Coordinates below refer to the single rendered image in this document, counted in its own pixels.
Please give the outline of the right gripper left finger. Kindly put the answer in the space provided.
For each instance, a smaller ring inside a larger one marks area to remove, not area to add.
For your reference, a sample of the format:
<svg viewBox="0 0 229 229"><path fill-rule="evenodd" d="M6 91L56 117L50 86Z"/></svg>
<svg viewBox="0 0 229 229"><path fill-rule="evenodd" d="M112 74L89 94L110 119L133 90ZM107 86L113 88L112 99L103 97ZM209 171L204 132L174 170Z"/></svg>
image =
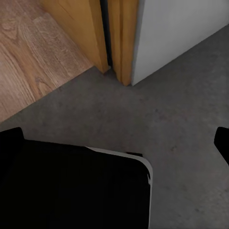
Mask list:
<svg viewBox="0 0 229 229"><path fill-rule="evenodd" d="M0 132L0 184L24 145L20 127Z"/></svg>

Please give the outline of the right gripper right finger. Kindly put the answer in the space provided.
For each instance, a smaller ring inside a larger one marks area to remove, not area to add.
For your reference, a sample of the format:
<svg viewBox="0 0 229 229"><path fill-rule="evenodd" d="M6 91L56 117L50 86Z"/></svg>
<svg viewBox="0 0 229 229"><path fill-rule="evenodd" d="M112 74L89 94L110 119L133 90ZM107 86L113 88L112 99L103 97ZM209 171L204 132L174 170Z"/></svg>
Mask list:
<svg viewBox="0 0 229 229"><path fill-rule="evenodd" d="M214 144L229 165L229 129L218 127Z"/></svg>

